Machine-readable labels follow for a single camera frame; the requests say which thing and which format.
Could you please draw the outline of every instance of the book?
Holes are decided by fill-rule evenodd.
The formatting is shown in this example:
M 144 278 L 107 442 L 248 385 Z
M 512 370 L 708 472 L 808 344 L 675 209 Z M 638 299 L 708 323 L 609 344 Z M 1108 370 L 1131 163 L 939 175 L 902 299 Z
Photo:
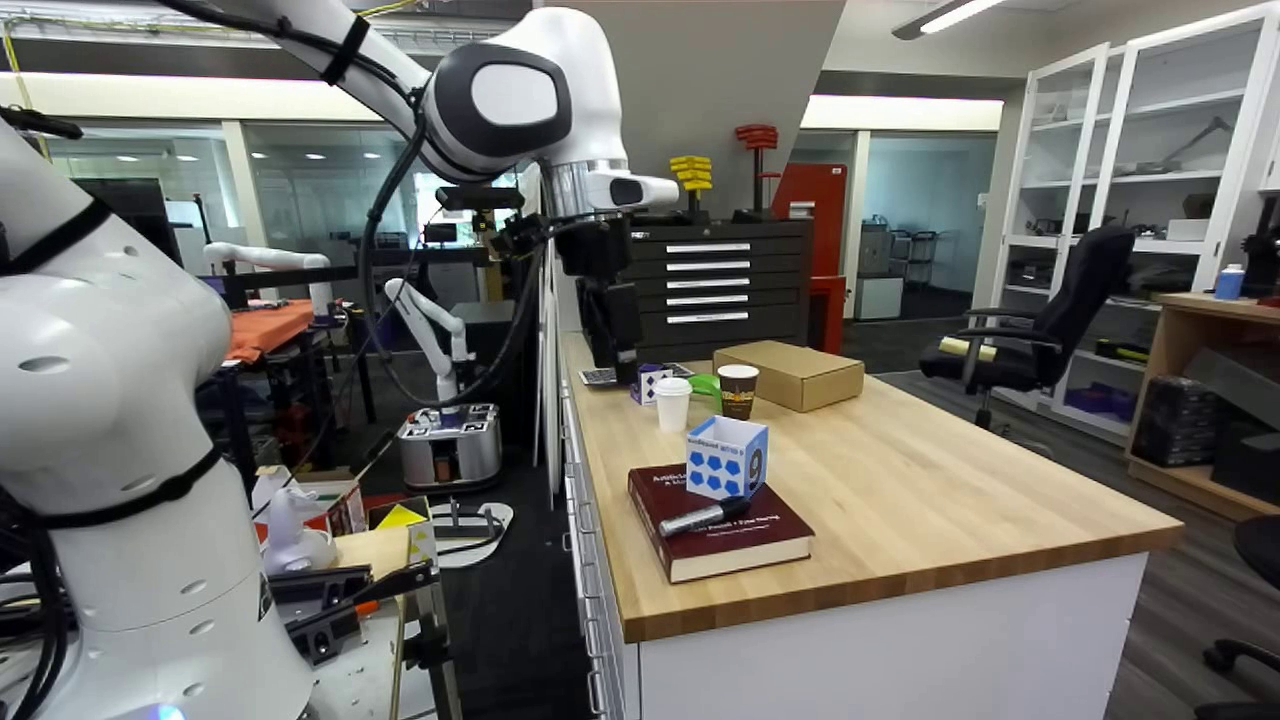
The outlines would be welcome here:
M 770 482 L 744 517 L 680 536 L 661 536 L 657 523 L 713 505 L 686 492 L 686 463 L 632 466 L 628 486 L 674 583 L 811 556 L 811 528 Z

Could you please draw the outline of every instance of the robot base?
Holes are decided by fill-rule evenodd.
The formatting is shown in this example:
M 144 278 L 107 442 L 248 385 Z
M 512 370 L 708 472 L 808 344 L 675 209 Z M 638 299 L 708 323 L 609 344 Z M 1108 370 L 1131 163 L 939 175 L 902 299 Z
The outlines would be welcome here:
M 421 406 L 395 438 L 406 482 L 433 494 L 494 486 L 504 466 L 498 404 Z

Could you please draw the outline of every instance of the butcher block table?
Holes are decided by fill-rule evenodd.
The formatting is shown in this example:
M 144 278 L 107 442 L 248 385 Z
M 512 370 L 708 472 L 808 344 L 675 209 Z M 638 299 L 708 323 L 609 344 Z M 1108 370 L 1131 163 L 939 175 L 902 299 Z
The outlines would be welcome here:
M 559 333 L 564 507 L 594 710 L 609 720 L 1099 720 L 1149 550 L 1180 533 L 880 380 L 824 413 L 758 401 L 811 558 L 674 583 L 628 466 L 686 437 L 586 388 Z

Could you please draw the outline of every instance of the ceiling light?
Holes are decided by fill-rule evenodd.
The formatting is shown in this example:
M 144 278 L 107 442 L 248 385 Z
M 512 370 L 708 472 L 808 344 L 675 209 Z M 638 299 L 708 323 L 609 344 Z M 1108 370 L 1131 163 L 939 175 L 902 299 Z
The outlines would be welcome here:
M 912 22 L 898 29 L 892 35 L 898 40 L 938 35 L 938 33 L 955 29 L 998 3 L 1006 3 L 1006 0 L 949 0 L 949 3 L 918 14 Z

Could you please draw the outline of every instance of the wooden countertop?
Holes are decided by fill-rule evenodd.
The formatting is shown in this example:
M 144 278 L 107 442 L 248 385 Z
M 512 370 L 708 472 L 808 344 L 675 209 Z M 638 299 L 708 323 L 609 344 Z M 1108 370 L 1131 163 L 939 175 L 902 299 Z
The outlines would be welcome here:
M 770 482 L 816 528 L 811 558 L 669 583 L 628 466 L 680 463 L 686 437 L 657 430 L 628 393 L 582 388 L 582 336 L 559 349 L 623 641 L 1114 558 L 1180 533 L 1173 517 L 870 380 L 859 401 L 805 416 L 758 401 L 773 430 Z
M 1156 294 L 1164 308 L 1193 310 L 1193 317 L 1218 317 L 1231 323 L 1276 323 L 1280 328 L 1280 308 L 1258 304 L 1258 299 L 1218 299 L 1202 293 L 1169 293 Z

